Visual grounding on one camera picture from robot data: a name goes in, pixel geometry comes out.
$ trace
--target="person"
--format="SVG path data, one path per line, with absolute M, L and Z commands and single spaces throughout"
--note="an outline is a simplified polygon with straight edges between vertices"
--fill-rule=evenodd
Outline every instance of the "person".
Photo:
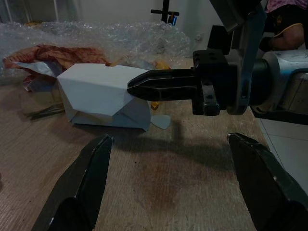
M 262 51 L 296 50 L 305 42 L 304 25 L 307 23 L 308 0 L 269 0 L 268 18 L 273 20 L 273 38 L 265 37 Z

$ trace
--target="white wall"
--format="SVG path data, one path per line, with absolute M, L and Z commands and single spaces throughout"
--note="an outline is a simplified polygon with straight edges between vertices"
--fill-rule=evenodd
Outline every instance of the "white wall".
M 53 0 L 28 0 L 34 20 L 53 21 Z M 161 9 L 163 0 L 57 0 L 60 21 L 85 22 L 159 22 L 161 15 L 150 13 Z M 221 25 L 210 0 L 170 0 L 170 11 L 180 16 L 177 27 L 191 38 L 192 50 L 205 49 L 212 25 Z M 202 40 L 195 42 L 197 35 Z
M 10 21 L 8 10 L 11 14 L 12 21 L 18 23 L 27 22 L 26 14 L 24 11 L 24 5 L 21 0 L 7 0 L 8 9 L 4 0 L 0 0 L 0 18 L 6 23 Z
M 75 0 L 78 17 L 85 22 L 158 22 L 161 16 L 150 10 L 162 5 L 163 0 Z M 193 50 L 206 48 L 212 25 L 221 25 L 209 0 L 170 0 L 169 10 L 180 13 L 177 27 L 191 38 Z M 197 35 L 203 39 L 194 44 Z

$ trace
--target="robotic arm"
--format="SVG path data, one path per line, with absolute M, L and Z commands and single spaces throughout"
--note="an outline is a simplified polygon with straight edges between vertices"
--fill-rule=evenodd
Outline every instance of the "robotic arm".
M 233 32 L 230 54 L 195 51 L 191 69 L 149 71 L 130 81 L 128 92 L 149 101 L 191 99 L 195 115 L 241 115 L 248 106 L 308 114 L 308 51 L 273 51 L 256 60 L 266 19 L 259 2 L 211 0 Z

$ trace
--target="metal rod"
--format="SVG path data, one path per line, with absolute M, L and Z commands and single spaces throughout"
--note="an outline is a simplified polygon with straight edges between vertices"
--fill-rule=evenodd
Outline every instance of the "metal rod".
M 5 8 L 6 8 L 6 11 L 8 13 L 10 22 L 12 23 L 13 22 L 13 18 L 12 18 L 12 15 L 11 15 L 11 11 L 10 11 L 10 7 L 9 7 L 9 4 L 8 4 L 8 0 L 4 0 L 4 3 L 5 3 Z
M 170 0 L 164 0 L 163 2 L 162 21 L 165 23 L 167 23 L 168 20 L 169 2 Z
M 57 0 L 53 0 L 53 5 L 54 5 L 54 12 L 56 14 L 56 21 L 59 21 L 59 14 L 58 14 L 58 5 L 57 5 Z

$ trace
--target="white paper box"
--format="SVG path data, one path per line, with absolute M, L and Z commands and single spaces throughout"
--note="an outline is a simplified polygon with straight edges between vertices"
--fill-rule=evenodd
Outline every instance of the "white paper box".
M 148 102 L 127 93 L 127 83 L 147 70 L 75 64 L 58 76 L 65 113 L 74 124 L 148 130 Z

